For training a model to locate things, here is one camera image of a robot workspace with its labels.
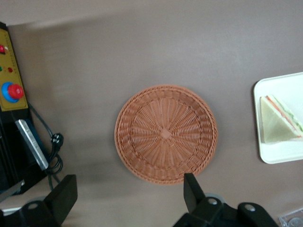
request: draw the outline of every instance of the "sandwich filling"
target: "sandwich filling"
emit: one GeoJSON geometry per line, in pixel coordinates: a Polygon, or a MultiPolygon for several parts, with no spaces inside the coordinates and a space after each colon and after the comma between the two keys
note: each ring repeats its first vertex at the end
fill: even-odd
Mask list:
{"type": "Polygon", "coordinates": [[[300,126],[300,124],[296,121],[296,119],[294,118],[293,113],[290,113],[289,111],[286,110],[286,108],[273,96],[266,96],[266,99],[272,104],[272,106],[279,111],[279,113],[281,114],[282,117],[284,117],[287,122],[292,126],[293,130],[298,131],[297,128],[295,127],[295,125],[300,129],[301,132],[303,132],[302,127],[300,126]],[[292,121],[285,115],[285,113],[287,113],[291,118],[292,121]]]}

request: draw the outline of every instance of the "sandwich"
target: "sandwich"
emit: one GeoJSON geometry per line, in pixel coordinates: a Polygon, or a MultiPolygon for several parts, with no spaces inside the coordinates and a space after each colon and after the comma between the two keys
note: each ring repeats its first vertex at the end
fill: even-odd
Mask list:
{"type": "Polygon", "coordinates": [[[268,95],[260,102],[265,143],[303,137],[303,125],[281,100],[268,95]]]}

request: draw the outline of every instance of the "round woven basket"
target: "round woven basket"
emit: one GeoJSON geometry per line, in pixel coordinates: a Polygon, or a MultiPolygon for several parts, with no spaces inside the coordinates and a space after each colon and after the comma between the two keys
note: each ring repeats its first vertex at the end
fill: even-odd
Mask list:
{"type": "Polygon", "coordinates": [[[126,167],[158,184],[183,181],[211,161],[217,125],[206,102],[187,88],[159,85],[133,96],[122,108],[115,143],[126,167]]]}

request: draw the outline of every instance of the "gray table surface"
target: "gray table surface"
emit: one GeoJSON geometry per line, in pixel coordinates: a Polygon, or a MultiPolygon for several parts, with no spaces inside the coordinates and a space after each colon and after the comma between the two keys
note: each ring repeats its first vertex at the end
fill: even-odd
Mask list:
{"type": "MultiPolygon", "coordinates": [[[[253,87],[303,71],[303,1],[4,1],[27,99],[65,136],[64,169],[79,198],[63,226],[172,226],[183,185],[130,173],[115,148],[116,118],[137,92],[185,86],[212,109],[215,156],[197,176],[205,192],[278,215],[303,207],[303,161],[269,165],[258,153],[253,87]]],[[[36,123],[43,139],[47,133],[36,123]]],[[[0,204],[49,193],[46,180],[0,204]]]]}

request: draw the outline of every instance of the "screw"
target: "screw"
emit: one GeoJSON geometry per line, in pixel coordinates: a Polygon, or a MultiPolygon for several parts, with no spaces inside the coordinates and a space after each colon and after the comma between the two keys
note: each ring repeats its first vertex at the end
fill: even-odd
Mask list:
{"type": "Polygon", "coordinates": [[[217,204],[218,204],[217,200],[215,200],[215,199],[213,199],[213,198],[208,199],[208,202],[209,202],[210,204],[212,204],[212,205],[217,205],[217,204]]]}
{"type": "Polygon", "coordinates": [[[254,206],[250,205],[250,204],[246,204],[244,207],[245,207],[245,209],[247,209],[251,212],[256,211],[256,208],[254,206]]]}

